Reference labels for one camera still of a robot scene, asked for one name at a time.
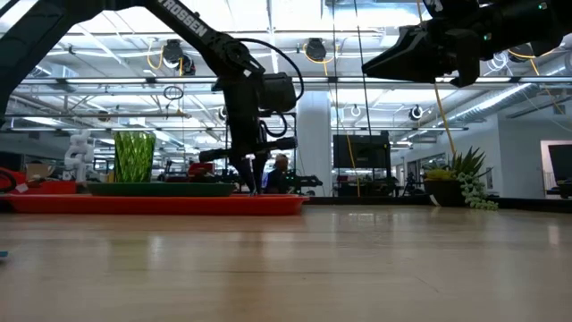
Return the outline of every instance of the green tray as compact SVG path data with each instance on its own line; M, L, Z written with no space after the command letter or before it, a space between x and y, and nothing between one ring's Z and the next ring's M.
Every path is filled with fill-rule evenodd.
M228 197L234 188L230 183L88 183L92 195L114 197Z

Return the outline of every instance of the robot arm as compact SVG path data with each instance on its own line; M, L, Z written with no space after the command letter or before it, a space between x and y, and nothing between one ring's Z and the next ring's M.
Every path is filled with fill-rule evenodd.
M283 72L265 74L247 47L210 28L179 0L38 0L0 39L3 53L0 118L4 117L13 90L73 25L92 19L103 10L119 11L132 6L146 7L190 43L218 77L217 85L223 90L226 102L232 146L229 150L202 153L201 162L228 157L250 190L259 191L268 151L296 147L294 138L268 144L258 120L259 107L287 112L296 105L291 78ZM245 158L247 154L257 156L254 173Z
M433 19L400 29L397 44L362 66L370 77L434 83L458 71L451 83L473 84L479 60L530 43L547 53L572 32L570 0L424 0Z

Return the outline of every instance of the white column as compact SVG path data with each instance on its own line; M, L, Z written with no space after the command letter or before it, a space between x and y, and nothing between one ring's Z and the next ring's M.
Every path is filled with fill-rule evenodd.
M326 91L307 91L297 107L297 168L303 175L316 175L324 183L323 189L311 188L317 197L332 196L330 110L330 99Z

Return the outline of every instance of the man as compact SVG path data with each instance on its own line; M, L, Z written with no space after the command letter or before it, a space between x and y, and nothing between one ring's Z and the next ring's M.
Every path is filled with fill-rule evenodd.
M265 193L267 194L283 194L288 192L288 186L284 183L282 176L288 171L288 157L283 154L276 156L274 161L274 170L268 174L266 180Z

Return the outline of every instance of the red tray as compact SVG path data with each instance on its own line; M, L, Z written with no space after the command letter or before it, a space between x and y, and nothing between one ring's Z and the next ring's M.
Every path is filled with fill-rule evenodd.
M247 215L287 216L299 214L307 197L266 195L189 197L95 197L91 195L5 195L22 214L105 215Z

